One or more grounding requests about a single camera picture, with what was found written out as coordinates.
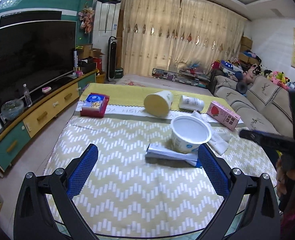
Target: tv screen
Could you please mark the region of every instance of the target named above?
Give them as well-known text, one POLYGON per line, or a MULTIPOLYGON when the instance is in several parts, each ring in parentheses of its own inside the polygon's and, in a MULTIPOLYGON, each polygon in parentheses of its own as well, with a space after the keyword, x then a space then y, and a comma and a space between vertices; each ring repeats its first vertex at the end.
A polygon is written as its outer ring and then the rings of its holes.
POLYGON ((31 91, 73 71, 76 22, 34 21, 0 28, 0 110, 31 91))

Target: blue gripper pad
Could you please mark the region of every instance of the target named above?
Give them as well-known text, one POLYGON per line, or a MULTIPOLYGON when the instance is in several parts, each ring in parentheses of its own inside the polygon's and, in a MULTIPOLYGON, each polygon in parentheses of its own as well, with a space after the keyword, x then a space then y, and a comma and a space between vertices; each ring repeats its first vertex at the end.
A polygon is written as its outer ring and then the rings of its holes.
POLYGON ((229 180, 209 150, 201 144, 198 149, 198 158, 209 177, 215 192, 224 199, 230 194, 229 180))
POLYGON ((80 194, 98 158, 98 149, 93 145, 80 161, 68 180, 67 195, 72 200, 80 194))

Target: tower fan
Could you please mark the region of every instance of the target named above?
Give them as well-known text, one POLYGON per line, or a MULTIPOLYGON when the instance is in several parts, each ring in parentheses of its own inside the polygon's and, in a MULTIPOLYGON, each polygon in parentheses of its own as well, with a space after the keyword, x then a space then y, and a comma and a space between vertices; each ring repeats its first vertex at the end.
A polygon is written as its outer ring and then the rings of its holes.
POLYGON ((113 81, 115 79, 115 67, 116 67, 116 47, 117 39, 111 36, 108 40, 107 48, 107 80, 113 81))

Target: curtain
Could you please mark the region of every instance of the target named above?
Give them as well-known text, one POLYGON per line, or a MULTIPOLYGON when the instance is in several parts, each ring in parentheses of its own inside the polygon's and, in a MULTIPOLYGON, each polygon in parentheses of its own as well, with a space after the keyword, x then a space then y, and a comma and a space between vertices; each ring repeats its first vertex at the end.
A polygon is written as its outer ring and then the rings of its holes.
POLYGON ((197 63, 208 74, 215 60, 233 60, 238 55, 245 24, 245 18, 218 4, 182 0, 169 70, 177 72, 180 63, 197 63))
POLYGON ((122 0, 121 65, 125 74, 151 76, 167 70, 171 43, 180 20, 180 0, 122 0))

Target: white stripe on wall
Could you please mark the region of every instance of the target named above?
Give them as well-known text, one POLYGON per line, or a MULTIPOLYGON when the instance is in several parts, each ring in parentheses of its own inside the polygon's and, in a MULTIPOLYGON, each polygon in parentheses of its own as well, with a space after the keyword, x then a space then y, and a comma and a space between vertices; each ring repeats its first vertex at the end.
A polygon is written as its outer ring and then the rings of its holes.
POLYGON ((62 15, 70 15, 70 16, 77 15, 77 11, 57 9, 57 8, 23 8, 23 9, 2 12, 2 13, 0 13, 0 17, 2 15, 6 15, 6 14, 10 14, 10 13, 25 12, 25 11, 62 11, 62 15))

